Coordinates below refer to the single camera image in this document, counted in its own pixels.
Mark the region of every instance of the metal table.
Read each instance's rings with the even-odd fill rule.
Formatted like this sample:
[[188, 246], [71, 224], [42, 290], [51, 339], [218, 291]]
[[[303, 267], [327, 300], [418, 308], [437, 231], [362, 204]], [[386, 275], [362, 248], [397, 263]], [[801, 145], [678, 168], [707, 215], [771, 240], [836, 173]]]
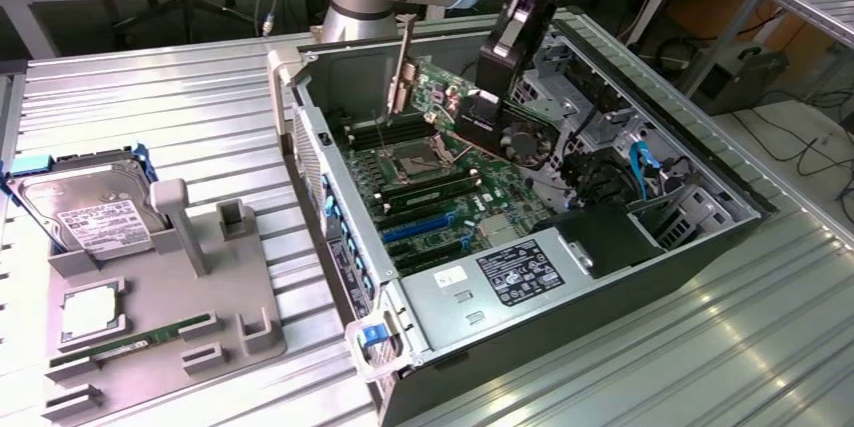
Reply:
[[[781, 213], [675, 294], [409, 424], [850, 425], [854, 238], [605, 31], [566, 18]], [[260, 213], [288, 352], [107, 419], [120, 425], [377, 423], [274, 149], [264, 54], [310, 42], [295, 35], [39, 61], [27, 77], [0, 81], [4, 160], [15, 150], [62, 155], [142, 140], [160, 176], [187, 179], [191, 213], [232, 197]], [[42, 425], [46, 242], [20, 211], [3, 213], [0, 424]]]
[[[723, 34], [718, 37], [709, 54], [701, 62], [697, 62], [681, 80], [681, 90], [689, 97], [694, 95], [706, 75], [721, 55], [738, 35], [742, 25], [753, 15], [757, 6], [763, 0], [745, 0], [738, 13]], [[796, 14], [805, 22], [825, 32], [837, 42], [854, 50], [854, 0], [770, 0], [786, 12]], [[771, 24], [777, 25], [782, 21], [782, 16]], [[833, 74], [849, 57], [841, 56], [840, 64], [830, 66], [829, 72]]]

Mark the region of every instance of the blue cable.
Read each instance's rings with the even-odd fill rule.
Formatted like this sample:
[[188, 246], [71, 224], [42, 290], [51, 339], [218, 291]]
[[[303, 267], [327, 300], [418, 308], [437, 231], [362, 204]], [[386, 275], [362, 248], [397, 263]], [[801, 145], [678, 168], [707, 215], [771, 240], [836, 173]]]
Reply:
[[639, 158], [643, 160], [645, 165], [651, 165], [655, 169], [662, 168], [662, 164], [655, 159], [655, 157], [653, 157], [650, 147], [646, 145], [646, 142], [643, 140], [631, 144], [631, 148], [629, 149], [629, 162], [631, 164], [631, 171], [634, 172], [638, 183], [641, 184], [641, 194], [643, 196], [643, 200], [649, 200], [649, 196], [646, 193], [646, 181], [643, 180], [643, 168], [641, 166]]

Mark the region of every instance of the power supply label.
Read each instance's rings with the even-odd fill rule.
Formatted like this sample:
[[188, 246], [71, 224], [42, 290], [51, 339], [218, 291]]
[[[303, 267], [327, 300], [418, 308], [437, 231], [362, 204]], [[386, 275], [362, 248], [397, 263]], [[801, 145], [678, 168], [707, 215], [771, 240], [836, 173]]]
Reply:
[[565, 283], [535, 240], [481, 257], [478, 265], [507, 307], [533, 299]]
[[370, 302], [364, 297], [362, 290], [362, 278], [354, 272], [354, 264], [350, 261], [350, 254], [347, 253], [347, 244], [343, 239], [335, 239], [328, 241], [330, 253], [332, 259], [335, 259], [335, 267], [338, 268], [338, 275], [344, 283], [344, 290], [350, 296], [350, 303], [352, 305], [356, 317], [362, 318], [369, 315]]
[[92, 253], [148, 242], [148, 229], [132, 200], [59, 213], [59, 220], [80, 246]]

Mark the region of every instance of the cooling fan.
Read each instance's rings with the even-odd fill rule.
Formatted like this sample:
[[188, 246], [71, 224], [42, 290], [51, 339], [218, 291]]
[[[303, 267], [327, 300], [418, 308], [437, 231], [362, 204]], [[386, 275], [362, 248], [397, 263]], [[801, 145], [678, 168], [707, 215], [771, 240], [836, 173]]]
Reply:
[[542, 125], [514, 122], [502, 130], [502, 153], [522, 167], [537, 167], [549, 158], [554, 147]]

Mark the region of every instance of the motherboard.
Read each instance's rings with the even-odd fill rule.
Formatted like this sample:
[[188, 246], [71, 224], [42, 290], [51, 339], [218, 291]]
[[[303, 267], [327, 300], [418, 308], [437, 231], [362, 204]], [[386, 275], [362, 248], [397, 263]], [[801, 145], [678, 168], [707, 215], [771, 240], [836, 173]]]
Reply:
[[474, 86], [423, 61], [413, 113], [347, 129], [344, 160], [390, 257], [411, 275], [529, 234], [554, 215], [518, 167], [453, 133]]

